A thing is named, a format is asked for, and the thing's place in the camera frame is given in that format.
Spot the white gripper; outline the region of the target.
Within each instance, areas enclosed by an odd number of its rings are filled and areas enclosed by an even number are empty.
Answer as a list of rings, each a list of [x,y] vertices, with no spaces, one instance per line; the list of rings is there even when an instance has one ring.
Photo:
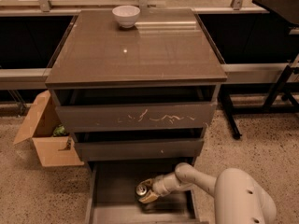
[[[152,203],[155,202],[159,196],[164,197],[170,193],[164,183],[164,177],[162,175],[156,176],[154,179],[149,178],[141,182],[146,187],[152,187],[147,194],[139,199],[141,203]]]

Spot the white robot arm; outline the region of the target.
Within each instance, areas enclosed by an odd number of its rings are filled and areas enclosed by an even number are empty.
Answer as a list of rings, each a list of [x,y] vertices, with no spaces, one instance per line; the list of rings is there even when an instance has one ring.
[[[216,224],[273,224],[277,208],[272,197],[248,173],[236,168],[217,177],[204,174],[186,162],[175,171],[140,182],[135,193],[141,203],[153,203],[174,191],[196,186],[214,198]]]

